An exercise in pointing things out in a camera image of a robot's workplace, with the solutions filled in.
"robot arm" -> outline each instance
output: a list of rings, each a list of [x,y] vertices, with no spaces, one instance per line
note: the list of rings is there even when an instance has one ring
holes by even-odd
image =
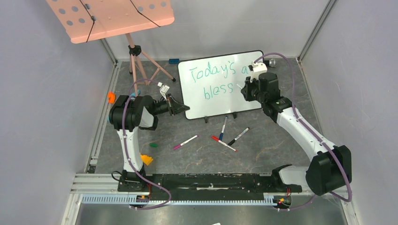
[[[189,107],[177,102],[171,94],[161,94],[165,96],[164,101],[155,101],[151,96],[138,96],[135,100],[129,102],[126,110],[125,129],[127,140],[127,152],[130,160],[137,171],[144,174],[143,162],[138,147],[138,129],[155,130],[158,125],[156,115],[169,112],[170,115],[176,115],[189,110]],[[109,122],[114,126],[122,143],[125,176],[135,177],[133,168],[128,162],[123,143],[122,115],[125,103],[129,96],[121,95],[109,112]]]
[[[249,68],[253,71],[253,74],[246,78],[245,86],[241,89],[245,100],[260,102],[263,112],[284,128],[311,160],[309,167],[284,165],[277,168],[278,182],[285,185],[308,186],[317,195],[323,195],[344,186],[343,176],[330,153],[322,146],[323,143],[336,154],[349,178],[349,182],[351,182],[350,150],[344,145],[337,147],[333,142],[319,134],[301,116],[299,111],[292,107],[292,102],[280,95],[278,78],[276,74],[267,72],[264,63],[252,63]],[[298,118],[296,118],[293,110],[296,110]],[[321,137],[322,142],[319,142],[310,130]]]

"white wall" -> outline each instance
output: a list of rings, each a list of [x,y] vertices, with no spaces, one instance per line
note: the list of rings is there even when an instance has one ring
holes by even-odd
[[[352,151],[365,225],[396,224],[398,2],[338,1],[303,60],[326,137]]]
[[[152,58],[198,58],[262,50],[296,57],[327,0],[172,0],[171,25],[132,33]],[[107,39],[128,59],[124,35]]]
[[[54,225],[82,172],[112,65],[44,0],[0,1],[0,224]]]

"cable connector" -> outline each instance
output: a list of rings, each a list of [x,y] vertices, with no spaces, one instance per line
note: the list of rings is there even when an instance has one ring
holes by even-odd
[[[250,71],[253,71],[252,75],[250,76],[250,82],[253,82],[253,79],[259,79],[260,74],[267,72],[267,66],[262,62],[254,63],[249,66]]]
[[[163,98],[164,99],[167,99],[166,98],[166,93],[167,93],[167,91],[170,89],[170,87],[169,86],[167,86],[167,85],[162,85],[161,86],[161,88],[160,88],[160,92],[161,92],[161,95],[163,96]]]

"gray speckled floor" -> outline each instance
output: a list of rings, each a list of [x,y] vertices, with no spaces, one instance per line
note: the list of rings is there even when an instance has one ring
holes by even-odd
[[[318,129],[311,101],[295,59],[291,59],[296,71],[296,106],[307,121]],[[170,86],[171,93],[178,101],[182,100],[181,89],[176,64],[159,61],[177,82],[171,82],[160,72],[156,80]],[[148,77],[155,72],[156,67],[148,61],[143,62]],[[291,97],[291,73],[283,60],[277,60],[277,68],[270,68],[269,72],[276,73],[282,95]],[[117,95],[127,94],[132,84],[129,74],[129,64],[125,62],[116,85]],[[139,85],[141,95],[149,94],[154,99],[161,97],[159,88],[150,84]],[[218,136],[224,122],[224,115],[209,118],[209,123],[203,119],[187,120],[184,114],[171,117],[166,114],[158,115],[159,124],[155,131],[139,130],[138,139],[141,154],[153,157],[153,162],[145,166],[147,173],[268,173],[272,169],[284,165],[309,165],[310,161],[301,147],[281,127],[268,118],[261,109],[239,112],[237,118],[229,115],[224,133],[224,141],[229,142],[246,127],[250,130],[234,145],[238,152],[222,146],[211,135]],[[191,138],[195,134],[199,137],[178,150],[173,146]],[[149,143],[156,143],[159,147],[150,147]],[[110,173],[122,170],[123,154],[119,137],[113,126],[108,122],[99,154],[96,173]]]

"pink music stand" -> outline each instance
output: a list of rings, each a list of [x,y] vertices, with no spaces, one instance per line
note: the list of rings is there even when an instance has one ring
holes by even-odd
[[[174,21],[170,0],[47,0],[65,27],[72,43],[82,43],[125,34],[129,42],[130,73],[137,80],[136,64],[144,78],[145,70],[138,57],[142,53],[170,79],[176,79],[148,54],[134,45],[131,32],[169,25]]]

